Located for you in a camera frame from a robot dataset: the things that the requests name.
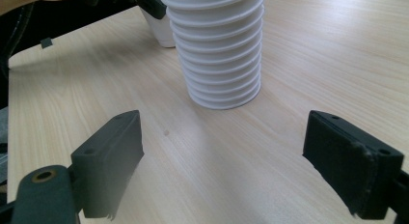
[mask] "wooden table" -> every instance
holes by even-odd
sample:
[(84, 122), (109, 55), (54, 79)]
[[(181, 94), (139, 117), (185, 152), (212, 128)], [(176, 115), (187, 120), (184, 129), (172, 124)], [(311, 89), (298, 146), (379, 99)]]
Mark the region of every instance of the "wooden table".
[(321, 110), (409, 155), (409, 0), (264, 5), (262, 88), (232, 110), (190, 99), (177, 50), (138, 8), (13, 56), (9, 199), (24, 175), (70, 165), (109, 119), (138, 109), (146, 155), (113, 223), (393, 223), (391, 210), (353, 218), (301, 154)]

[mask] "black cable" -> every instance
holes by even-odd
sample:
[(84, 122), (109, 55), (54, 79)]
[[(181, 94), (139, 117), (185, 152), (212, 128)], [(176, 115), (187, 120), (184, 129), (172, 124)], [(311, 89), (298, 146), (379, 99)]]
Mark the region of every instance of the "black cable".
[(9, 59), (12, 57), (15, 48), (20, 42), (27, 24), (30, 20), (31, 13), (33, 12), (34, 3), (25, 5), (21, 7), (20, 15), (18, 16), (17, 23), (15, 24), (14, 30), (10, 35), (9, 40), (5, 44), (4, 48), (0, 53), (0, 70), (3, 76), (9, 80)]

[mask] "wood grain surface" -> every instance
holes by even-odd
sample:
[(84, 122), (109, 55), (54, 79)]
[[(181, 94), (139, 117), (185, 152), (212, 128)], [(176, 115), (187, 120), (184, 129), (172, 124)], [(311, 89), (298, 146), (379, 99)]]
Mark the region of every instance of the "wood grain surface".
[(112, 223), (393, 223), (391, 210), (351, 216), (301, 154), (321, 110), (409, 155), (409, 0), (264, 5), (261, 91), (232, 110), (190, 99), (177, 50), (138, 8), (13, 56), (9, 200), (23, 176), (69, 166), (109, 119), (138, 109), (146, 155)]

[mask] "light wood tabletop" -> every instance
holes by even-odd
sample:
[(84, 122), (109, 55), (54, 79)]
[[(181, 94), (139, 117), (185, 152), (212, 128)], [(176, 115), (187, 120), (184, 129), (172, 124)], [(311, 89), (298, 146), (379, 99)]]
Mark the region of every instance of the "light wood tabletop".
[(409, 155), (409, 0), (264, 6), (261, 90), (231, 110), (192, 101), (177, 50), (139, 8), (14, 55), (9, 200), (26, 174), (69, 166), (108, 120), (139, 110), (145, 156), (112, 223), (393, 223), (391, 210), (351, 216), (302, 152), (320, 110)]

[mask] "table surface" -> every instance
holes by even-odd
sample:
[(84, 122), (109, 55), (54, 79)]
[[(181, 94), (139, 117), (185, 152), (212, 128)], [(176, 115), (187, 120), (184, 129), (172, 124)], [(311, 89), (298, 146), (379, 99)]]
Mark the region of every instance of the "table surface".
[(409, 155), (409, 0), (264, 5), (261, 90), (231, 110), (189, 98), (177, 50), (159, 46), (138, 8), (13, 56), (9, 200), (23, 176), (69, 166), (109, 119), (137, 109), (146, 154), (112, 223), (393, 223), (391, 210), (352, 217), (302, 152), (321, 110)]

